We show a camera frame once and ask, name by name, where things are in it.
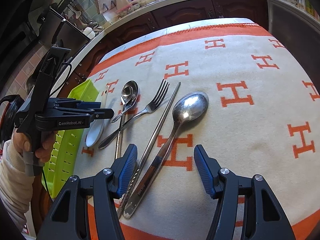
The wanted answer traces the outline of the cream sleeve left forearm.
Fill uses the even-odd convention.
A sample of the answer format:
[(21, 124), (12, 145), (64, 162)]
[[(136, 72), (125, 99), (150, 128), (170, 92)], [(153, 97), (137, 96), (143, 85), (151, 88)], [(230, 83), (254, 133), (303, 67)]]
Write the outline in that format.
[(25, 174), (25, 164), (12, 140), (3, 146), (1, 158), (1, 200), (11, 220), (22, 231), (27, 220), (25, 213), (33, 195), (34, 177)]

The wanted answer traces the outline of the person's left hand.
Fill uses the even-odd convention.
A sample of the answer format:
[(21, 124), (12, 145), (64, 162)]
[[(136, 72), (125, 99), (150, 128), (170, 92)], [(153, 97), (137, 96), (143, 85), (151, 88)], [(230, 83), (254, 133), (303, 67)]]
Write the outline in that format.
[[(54, 143), (56, 141), (57, 131), (50, 132), (43, 141), (42, 146), (35, 151), (35, 156), (40, 162), (46, 163), (51, 158)], [(13, 132), (12, 140), (16, 151), (22, 155), (23, 152), (30, 152), (31, 145), (28, 137), (23, 133), (17, 133), (16, 129)]]

